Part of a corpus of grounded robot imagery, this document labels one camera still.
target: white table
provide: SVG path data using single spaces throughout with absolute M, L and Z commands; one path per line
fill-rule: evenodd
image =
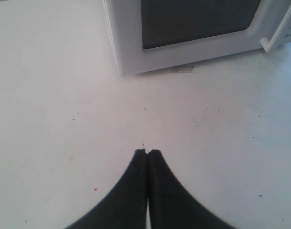
M 0 2 L 0 229 L 71 224 L 143 147 L 235 227 L 291 229 L 291 44 L 119 77 L 99 2 Z

